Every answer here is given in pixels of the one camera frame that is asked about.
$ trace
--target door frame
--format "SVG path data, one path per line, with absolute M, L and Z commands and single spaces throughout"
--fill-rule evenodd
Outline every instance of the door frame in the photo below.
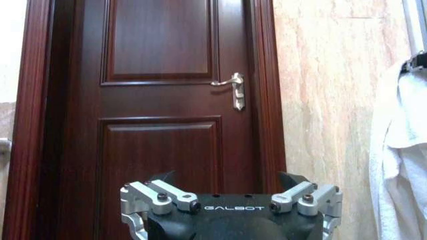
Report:
M 55 223 L 73 0 L 28 0 L 3 239 L 48 237 Z M 251 99 L 261 191 L 281 191 L 284 131 L 272 0 L 247 1 Z

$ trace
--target wooden door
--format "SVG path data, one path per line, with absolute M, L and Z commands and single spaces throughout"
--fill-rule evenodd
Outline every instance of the wooden door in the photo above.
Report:
M 119 189 L 176 171 L 196 193 L 260 191 L 243 0 L 77 0 L 57 239 L 123 239 Z M 245 108 L 232 104 L 244 75 Z

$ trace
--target black screw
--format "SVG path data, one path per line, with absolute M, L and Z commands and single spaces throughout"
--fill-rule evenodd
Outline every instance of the black screw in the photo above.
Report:
M 305 202 L 305 203 L 309 203 L 312 204 L 313 203 L 313 196 L 311 194 L 305 194 L 304 196 L 301 196 L 301 200 Z
M 168 200 L 168 195 L 167 195 L 164 192 L 160 192 L 160 193 L 157 194 L 157 200 L 159 200 L 160 202 L 167 201 L 167 200 Z
M 280 205 L 277 205 L 275 202 L 272 202 L 269 204 L 269 210 L 273 212 L 273 213 L 279 213 L 280 212 Z
M 192 202 L 189 203 L 189 212 L 191 212 L 192 214 L 196 214 L 196 213 L 200 211 L 200 209 L 201 209 L 201 204 L 200 204 L 200 202 L 192 201 Z

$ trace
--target lever handle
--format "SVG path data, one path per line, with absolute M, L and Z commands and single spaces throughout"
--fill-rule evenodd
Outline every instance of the lever handle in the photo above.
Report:
M 236 72 L 231 75 L 229 80 L 223 81 L 223 82 L 213 81 L 213 82 L 211 82 L 211 85 L 217 87 L 217 86 L 224 86 L 227 84 L 243 84 L 243 82 L 244 82 L 243 75 Z
M 240 73 L 233 73 L 231 79 L 223 82 L 213 81 L 211 86 L 219 87 L 227 84 L 232 84 L 232 107 L 240 112 L 245 107 L 245 90 L 244 90 L 244 80 Z

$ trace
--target door trim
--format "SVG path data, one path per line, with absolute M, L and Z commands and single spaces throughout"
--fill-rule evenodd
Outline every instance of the door trim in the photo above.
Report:
M 9 162 L 3 239 L 48 237 L 55 221 L 67 88 L 73 0 L 28 0 L 17 87 L 13 146 Z M 252 46 L 253 133 L 257 136 L 261 191 L 281 188 L 277 171 L 285 171 L 280 81 L 272 0 L 248 1 L 248 38 Z

